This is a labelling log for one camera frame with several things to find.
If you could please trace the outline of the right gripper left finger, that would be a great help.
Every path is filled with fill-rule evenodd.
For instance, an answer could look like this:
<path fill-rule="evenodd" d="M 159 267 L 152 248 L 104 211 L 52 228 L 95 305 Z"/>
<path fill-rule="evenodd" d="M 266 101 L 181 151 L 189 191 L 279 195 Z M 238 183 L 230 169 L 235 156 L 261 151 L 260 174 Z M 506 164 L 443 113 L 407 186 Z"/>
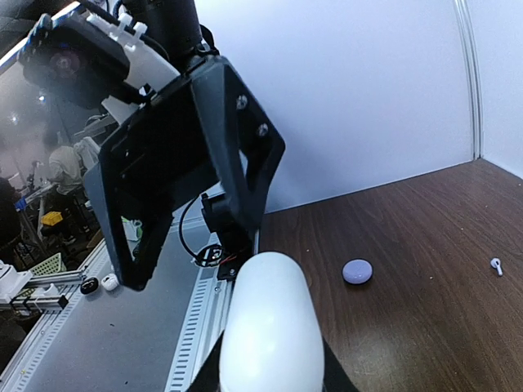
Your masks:
<path fill-rule="evenodd" d="M 195 379 L 190 384 L 190 392 L 220 391 L 219 362 L 223 335 L 224 333 L 218 337 Z"/>

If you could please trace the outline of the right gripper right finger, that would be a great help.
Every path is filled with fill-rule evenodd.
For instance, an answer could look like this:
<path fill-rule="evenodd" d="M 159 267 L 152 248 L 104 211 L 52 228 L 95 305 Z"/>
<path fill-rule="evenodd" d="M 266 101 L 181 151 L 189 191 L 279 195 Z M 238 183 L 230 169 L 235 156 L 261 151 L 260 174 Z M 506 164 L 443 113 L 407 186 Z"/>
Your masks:
<path fill-rule="evenodd" d="M 323 339 L 324 346 L 324 377 L 323 392 L 359 392 L 342 365 L 330 348 L 328 342 Z"/>

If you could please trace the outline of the white charging case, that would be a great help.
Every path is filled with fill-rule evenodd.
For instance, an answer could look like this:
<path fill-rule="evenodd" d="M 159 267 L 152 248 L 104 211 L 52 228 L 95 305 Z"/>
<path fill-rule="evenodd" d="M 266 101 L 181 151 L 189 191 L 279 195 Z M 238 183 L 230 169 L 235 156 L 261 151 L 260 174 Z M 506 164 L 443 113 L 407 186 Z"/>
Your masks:
<path fill-rule="evenodd" d="M 324 346 L 302 269 L 262 252 L 238 273 L 219 359 L 222 391 L 320 391 Z"/>

